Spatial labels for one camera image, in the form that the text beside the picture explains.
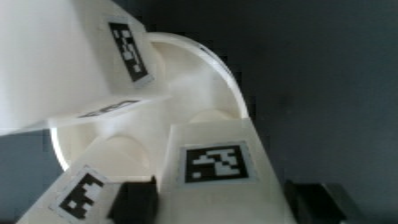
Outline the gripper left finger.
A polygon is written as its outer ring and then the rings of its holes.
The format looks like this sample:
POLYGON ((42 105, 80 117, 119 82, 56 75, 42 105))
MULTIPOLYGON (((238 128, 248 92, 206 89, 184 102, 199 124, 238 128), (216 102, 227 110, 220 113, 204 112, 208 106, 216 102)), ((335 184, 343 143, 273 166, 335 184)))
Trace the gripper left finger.
POLYGON ((158 214, 156 178, 124 182, 112 202, 106 218, 113 224, 154 224, 158 214))

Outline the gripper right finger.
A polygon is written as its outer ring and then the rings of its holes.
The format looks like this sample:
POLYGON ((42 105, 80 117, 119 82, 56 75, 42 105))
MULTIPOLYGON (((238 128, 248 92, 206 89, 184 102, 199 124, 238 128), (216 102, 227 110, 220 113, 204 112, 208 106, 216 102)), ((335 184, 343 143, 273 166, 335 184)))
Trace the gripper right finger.
POLYGON ((284 182, 284 196, 298 224, 367 224, 353 199, 337 183, 284 182))

